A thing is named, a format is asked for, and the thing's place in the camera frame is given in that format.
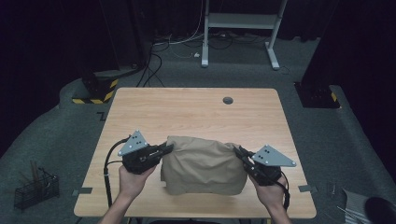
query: wooden table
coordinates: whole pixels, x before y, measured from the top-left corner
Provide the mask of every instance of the wooden table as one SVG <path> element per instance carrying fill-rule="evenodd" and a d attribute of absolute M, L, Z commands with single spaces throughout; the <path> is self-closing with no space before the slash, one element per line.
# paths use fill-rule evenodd
<path fill-rule="evenodd" d="M 223 103 L 232 97 L 233 103 Z M 79 194 L 75 214 L 79 217 L 101 217 L 107 210 L 103 168 L 109 149 L 135 130 L 151 145 L 166 141 L 168 135 L 193 136 L 232 142 L 257 151 L 265 144 L 276 148 L 297 167 L 282 168 L 290 182 L 289 216 L 311 218 L 316 209 L 309 192 L 300 192 L 306 185 L 290 129 L 277 92 L 272 89 L 208 89 L 208 88 L 120 88 L 108 113 L 83 188 L 91 194 Z M 119 160 L 117 147 L 111 161 Z M 118 168 L 109 165 L 113 200 L 119 191 Z M 250 182 L 241 194 L 169 195 L 160 181 L 161 164 L 148 178 L 143 192 L 126 213 L 127 217 L 269 217 L 259 202 Z"/>

